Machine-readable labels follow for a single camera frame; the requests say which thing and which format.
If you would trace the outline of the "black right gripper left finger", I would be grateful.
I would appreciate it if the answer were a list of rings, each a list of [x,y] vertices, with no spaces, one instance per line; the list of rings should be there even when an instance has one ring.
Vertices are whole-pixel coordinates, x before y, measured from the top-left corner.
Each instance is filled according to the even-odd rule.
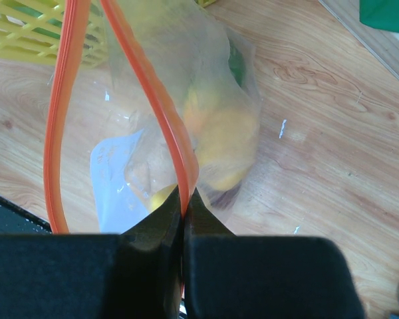
[[[180,194],[123,234],[0,235],[0,318],[177,318]]]

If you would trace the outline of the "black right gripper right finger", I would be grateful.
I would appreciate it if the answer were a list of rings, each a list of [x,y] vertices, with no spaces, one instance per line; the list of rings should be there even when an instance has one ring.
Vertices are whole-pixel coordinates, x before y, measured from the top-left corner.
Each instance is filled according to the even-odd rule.
[[[192,195],[183,274],[189,318],[364,318],[341,250],[323,237],[233,234]]]

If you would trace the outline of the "dark red apple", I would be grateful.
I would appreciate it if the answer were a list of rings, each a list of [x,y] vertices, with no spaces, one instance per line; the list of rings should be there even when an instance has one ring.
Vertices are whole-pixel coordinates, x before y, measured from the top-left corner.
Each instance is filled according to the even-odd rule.
[[[207,193],[207,197],[213,208],[224,210],[233,206],[237,196],[239,195],[240,189],[241,183],[238,183],[236,186],[227,191],[218,191],[212,189]]]

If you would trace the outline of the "yellow apple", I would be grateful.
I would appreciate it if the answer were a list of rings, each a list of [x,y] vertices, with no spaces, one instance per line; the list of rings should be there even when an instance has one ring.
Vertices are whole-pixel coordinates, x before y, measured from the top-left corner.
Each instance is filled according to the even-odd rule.
[[[166,201],[176,186],[176,184],[166,186],[151,196],[149,206],[151,213],[157,210],[157,208],[159,208]]]

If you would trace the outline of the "yellow lemon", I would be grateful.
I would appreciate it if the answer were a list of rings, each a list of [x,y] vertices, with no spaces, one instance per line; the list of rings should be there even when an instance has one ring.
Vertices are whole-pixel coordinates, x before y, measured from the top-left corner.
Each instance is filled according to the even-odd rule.
[[[200,178],[216,191],[228,191],[245,178],[255,162],[259,121],[240,108],[214,112],[199,131],[195,154]]]

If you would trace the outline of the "orange green mango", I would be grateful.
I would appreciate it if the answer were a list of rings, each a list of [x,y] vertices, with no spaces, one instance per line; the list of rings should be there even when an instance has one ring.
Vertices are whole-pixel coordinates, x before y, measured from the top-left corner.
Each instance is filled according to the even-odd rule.
[[[198,137],[208,118],[218,109],[220,97],[210,87],[190,86],[182,111],[182,118],[188,132]]]

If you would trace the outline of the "clear zip top bag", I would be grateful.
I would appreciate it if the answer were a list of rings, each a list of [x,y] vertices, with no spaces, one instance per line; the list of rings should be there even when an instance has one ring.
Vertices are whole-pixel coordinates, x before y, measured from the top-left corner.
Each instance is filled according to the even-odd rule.
[[[233,206],[221,210],[209,202],[212,188],[201,180],[195,154],[198,137],[188,132],[182,111],[190,86],[210,87],[220,97],[216,111],[246,109],[259,121],[254,46],[212,16],[227,39],[216,60],[191,72],[158,72],[118,1],[100,1],[125,64],[83,73],[88,2],[65,2],[51,88],[43,175],[53,232],[74,231],[71,213],[93,212],[100,232],[121,233],[149,215],[151,196],[172,184],[180,190],[180,205],[186,206],[198,191],[210,211],[219,216],[229,213]],[[229,69],[230,40],[244,57],[242,87]]]

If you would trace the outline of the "green cabbage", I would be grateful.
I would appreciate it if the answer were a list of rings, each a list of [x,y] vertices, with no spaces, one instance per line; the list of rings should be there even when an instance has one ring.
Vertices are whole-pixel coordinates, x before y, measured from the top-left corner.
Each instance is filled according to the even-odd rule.
[[[245,82],[246,65],[244,57],[239,49],[235,46],[235,43],[229,41],[230,53],[228,58],[229,69],[234,77],[236,83],[242,87]]]

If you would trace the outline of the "yellow plastic basket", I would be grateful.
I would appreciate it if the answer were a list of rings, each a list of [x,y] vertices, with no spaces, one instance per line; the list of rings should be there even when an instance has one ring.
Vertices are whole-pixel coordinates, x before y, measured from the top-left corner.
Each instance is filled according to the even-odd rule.
[[[83,73],[123,68],[124,54],[100,1],[89,1]],[[158,72],[191,72],[216,60],[227,41],[204,1],[118,1]],[[53,66],[63,35],[65,1],[0,1],[0,58]]]

